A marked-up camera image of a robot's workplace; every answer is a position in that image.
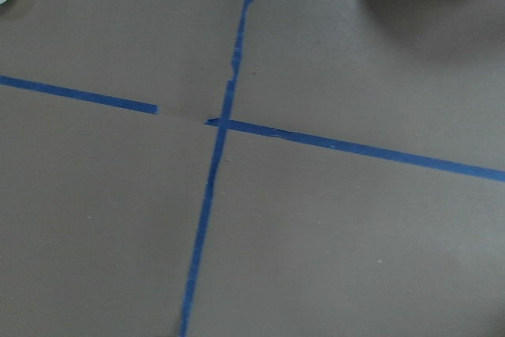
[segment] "blue tape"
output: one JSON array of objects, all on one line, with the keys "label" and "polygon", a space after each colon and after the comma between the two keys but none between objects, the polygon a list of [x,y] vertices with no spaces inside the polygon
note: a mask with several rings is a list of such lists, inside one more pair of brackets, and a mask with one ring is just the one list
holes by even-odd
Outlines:
[{"label": "blue tape", "polygon": [[[220,120],[214,118],[207,121],[207,125],[218,126]],[[446,161],[443,159],[436,159],[425,157],[422,155],[414,155],[410,153],[397,152],[395,150],[388,150],[382,148],[375,148],[373,146],[355,144],[342,140],[332,140],[330,138],[313,136],[310,134],[288,132],[286,130],[271,128],[268,126],[261,126],[249,124],[247,122],[237,122],[230,120],[227,122],[228,128],[237,130],[239,132],[246,132],[266,137],[278,137],[283,140],[299,142],[301,144],[319,146],[321,148],[328,148],[339,150],[341,152],[349,152],[359,155],[367,155],[370,157],[387,159],[390,161],[408,163],[421,167],[428,167],[430,169],[449,171],[451,173],[470,175],[472,177],[491,179],[493,181],[505,182],[505,171],[493,170],[485,167],[465,165],[464,163],[457,163]]]},{"label": "blue tape", "polygon": [[212,201],[214,200],[215,179],[218,173],[219,164],[223,157],[223,149],[226,143],[226,135],[228,132],[228,121],[230,120],[231,110],[234,103],[235,88],[237,87],[238,74],[242,60],[242,48],[244,43],[245,22],[247,20],[247,10],[254,0],[244,0],[240,24],[238,26],[237,38],[235,40],[234,54],[231,59],[233,76],[228,81],[226,92],[221,109],[221,117],[216,122],[218,127],[217,136],[215,138],[214,152],[212,155],[211,167],[208,173],[207,185],[205,186],[204,202],[202,204],[200,221],[196,230],[195,245],[191,264],[189,266],[189,274],[186,281],[184,298],[182,300],[181,310],[181,327],[179,329],[179,337],[186,337],[188,334],[189,319],[193,311],[193,300],[195,297],[196,282],[198,280],[198,272],[200,271],[200,263],[202,253],[204,251],[205,237],[207,235],[208,223],[211,217]]},{"label": "blue tape", "polygon": [[23,79],[6,77],[4,75],[0,75],[0,84],[4,86],[22,88],[24,90],[43,92],[50,95],[63,96],[70,99],[83,100],[85,102],[103,104],[111,107],[125,108],[126,110],[136,110],[138,112],[144,112],[146,114],[158,113],[158,106],[155,104],[114,98],[113,96],[100,95],[95,94],[94,92],[79,91],[65,87],[58,87],[51,84],[25,81]]}]

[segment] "blue tape line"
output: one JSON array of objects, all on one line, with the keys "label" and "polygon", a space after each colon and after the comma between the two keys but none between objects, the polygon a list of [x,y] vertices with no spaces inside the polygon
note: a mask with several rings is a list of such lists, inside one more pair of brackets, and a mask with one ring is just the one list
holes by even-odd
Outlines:
[{"label": "blue tape line", "polygon": [[[212,126],[218,126],[219,123],[220,123],[219,119],[214,118],[212,120],[208,120],[206,124]],[[266,137],[278,137],[282,138],[283,140],[299,142],[301,144],[319,146],[321,148],[339,150],[341,152],[367,155],[370,157],[387,159],[390,161],[400,163],[408,163],[410,165],[428,167],[430,169],[449,171],[451,173],[456,174],[470,175],[472,177],[479,177],[479,178],[491,179],[493,181],[505,182],[505,171],[501,170],[493,170],[485,167],[465,165],[464,163],[457,163],[452,161],[446,161],[443,159],[425,157],[422,155],[397,152],[395,150],[375,148],[373,146],[355,144],[353,142],[347,142],[342,140],[332,140],[330,138],[318,137],[310,134],[288,132],[286,130],[271,128],[268,126],[249,124],[247,122],[237,122],[235,120],[228,121],[227,125],[229,129],[237,130],[239,132],[257,134],[259,136],[266,136]]]},{"label": "blue tape line", "polygon": [[0,84],[15,88],[22,88],[24,90],[43,92],[45,94],[63,96],[66,98],[83,100],[85,102],[92,102],[104,104],[106,106],[125,108],[126,110],[136,110],[146,114],[157,114],[158,106],[155,104],[136,102],[135,100],[127,100],[121,98],[114,98],[113,96],[95,94],[94,92],[86,92],[73,90],[71,88],[53,86],[51,84],[44,84],[39,82],[25,81],[12,77],[0,75]]},{"label": "blue tape line", "polygon": [[204,251],[205,237],[211,216],[212,201],[214,200],[215,179],[218,173],[221,158],[223,157],[223,149],[226,142],[226,134],[228,131],[227,124],[230,120],[231,109],[234,103],[235,88],[237,87],[238,74],[240,73],[247,10],[252,2],[253,0],[244,0],[240,24],[238,26],[237,38],[235,40],[234,54],[231,59],[233,76],[228,81],[228,84],[226,86],[223,108],[221,110],[221,117],[215,125],[218,127],[218,132],[215,138],[214,153],[212,155],[207,185],[205,186],[204,202],[201,208],[200,221],[198,222],[195,245],[193,248],[193,256],[191,258],[191,264],[189,266],[189,274],[186,281],[184,298],[182,301],[181,327],[179,329],[179,337],[186,337],[188,334],[189,319],[193,310],[193,300],[195,297],[196,281],[198,280],[198,272],[200,270],[202,253]]}]

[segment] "vertical blue tape strip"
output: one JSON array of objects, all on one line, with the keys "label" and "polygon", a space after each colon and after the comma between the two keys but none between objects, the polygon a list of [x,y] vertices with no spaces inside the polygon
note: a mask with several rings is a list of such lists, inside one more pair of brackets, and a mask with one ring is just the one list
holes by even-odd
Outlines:
[{"label": "vertical blue tape strip", "polygon": [[[207,125],[218,126],[220,121],[212,119],[207,121]],[[410,153],[397,152],[395,150],[376,148],[373,146],[355,144],[342,140],[332,140],[330,138],[313,136],[310,134],[289,132],[282,129],[271,128],[268,126],[249,124],[247,122],[237,122],[235,120],[228,121],[228,128],[237,130],[239,132],[246,132],[266,137],[278,137],[283,140],[298,142],[301,144],[308,144],[319,146],[321,148],[328,148],[339,150],[341,152],[349,152],[359,155],[367,155],[379,159],[387,159],[390,161],[408,163],[430,169],[449,171],[451,173],[469,175],[472,177],[490,179],[493,181],[505,182],[505,171],[488,169],[486,167],[466,165],[464,163],[457,163],[446,161],[443,159],[436,159],[425,157],[422,155],[414,155]]]},{"label": "vertical blue tape strip", "polygon": [[53,86],[52,84],[44,84],[39,82],[25,81],[12,77],[0,75],[0,84],[9,87],[22,88],[35,92],[43,92],[45,94],[63,96],[65,98],[83,100],[103,104],[110,107],[125,108],[126,110],[136,110],[146,114],[157,114],[158,106],[155,104],[137,102],[122,98],[114,98],[113,96],[95,94],[94,92],[86,92],[74,90],[72,88]]},{"label": "vertical blue tape strip", "polygon": [[252,2],[253,0],[244,0],[240,24],[238,26],[237,38],[235,40],[234,54],[231,59],[233,76],[228,81],[228,84],[226,86],[223,108],[221,110],[221,117],[219,118],[219,122],[216,124],[218,127],[218,132],[215,138],[211,167],[208,174],[207,185],[205,187],[204,202],[202,204],[200,221],[198,222],[195,245],[193,248],[193,256],[191,258],[191,264],[189,266],[189,274],[186,281],[184,298],[182,301],[181,327],[179,329],[179,337],[186,337],[188,334],[189,319],[193,310],[193,299],[195,297],[196,282],[198,280],[198,272],[200,270],[202,253],[204,251],[205,237],[207,235],[208,223],[211,216],[212,201],[214,199],[215,179],[218,173],[221,158],[223,157],[223,149],[226,142],[226,134],[228,129],[227,124],[230,120],[231,110],[234,103],[235,88],[237,86],[238,74],[240,73],[247,10]]}]

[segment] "gray surface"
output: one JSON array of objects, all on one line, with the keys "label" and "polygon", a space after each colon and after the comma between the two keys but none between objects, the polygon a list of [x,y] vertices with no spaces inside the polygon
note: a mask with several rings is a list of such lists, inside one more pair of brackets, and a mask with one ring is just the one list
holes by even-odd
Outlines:
[{"label": "gray surface", "polygon": [[[0,335],[168,337],[242,0],[10,0]],[[505,169],[494,0],[256,0],[234,118]],[[503,183],[231,133],[190,337],[505,335]]]},{"label": "gray surface", "polygon": [[505,169],[505,3],[256,0],[234,118]]},{"label": "gray surface", "polygon": [[503,183],[232,132],[189,335],[505,334]]}]

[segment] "blue line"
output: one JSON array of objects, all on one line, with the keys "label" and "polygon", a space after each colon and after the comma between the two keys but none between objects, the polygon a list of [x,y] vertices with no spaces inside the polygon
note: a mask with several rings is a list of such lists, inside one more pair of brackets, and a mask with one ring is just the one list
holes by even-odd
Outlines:
[{"label": "blue line", "polygon": [[[208,120],[206,124],[212,126],[218,126],[219,119],[214,118],[212,120]],[[472,166],[472,165],[466,165],[464,163],[457,163],[452,161],[446,161],[443,159],[425,157],[422,155],[397,152],[395,150],[375,148],[373,146],[355,144],[353,142],[347,142],[342,140],[332,140],[330,138],[318,137],[310,134],[288,132],[286,130],[271,128],[268,126],[249,124],[247,122],[236,122],[235,120],[229,120],[227,122],[227,125],[229,129],[237,130],[239,132],[252,133],[266,137],[278,137],[282,138],[283,140],[299,142],[301,144],[319,146],[321,148],[339,150],[341,152],[367,155],[370,157],[387,159],[390,161],[400,163],[408,163],[410,165],[428,167],[430,169],[449,171],[451,173],[456,174],[470,175],[472,177],[479,177],[479,178],[491,179],[493,181],[505,182],[505,171],[501,170],[493,170],[485,167]]]},{"label": "blue line", "polygon": [[66,98],[83,100],[85,102],[92,102],[104,104],[106,106],[125,108],[126,110],[136,110],[146,114],[157,114],[158,106],[155,104],[136,102],[135,100],[127,100],[121,98],[114,98],[113,96],[95,94],[94,92],[86,92],[74,90],[71,88],[53,86],[51,84],[44,84],[39,82],[25,81],[12,77],[0,75],[0,84],[15,88],[22,88],[24,90],[43,92],[45,94],[63,96]]},{"label": "blue line", "polygon": [[240,24],[238,26],[237,38],[235,40],[234,54],[231,59],[233,76],[228,81],[228,84],[226,86],[223,108],[221,110],[221,117],[215,125],[218,127],[218,132],[215,138],[214,153],[212,155],[211,167],[208,174],[207,185],[205,187],[204,202],[201,208],[200,221],[198,222],[195,245],[193,248],[193,256],[191,258],[191,264],[189,266],[189,274],[186,281],[184,298],[182,301],[181,327],[179,329],[179,337],[186,337],[188,334],[189,319],[193,310],[193,300],[195,297],[196,281],[198,280],[198,272],[200,270],[202,253],[204,251],[205,237],[211,216],[212,201],[214,199],[215,179],[218,173],[221,158],[223,157],[223,149],[228,131],[227,124],[230,120],[231,109],[234,103],[235,88],[237,87],[238,74],[240,73],[247,10],[252,2],[253,0],[244,0]]}]

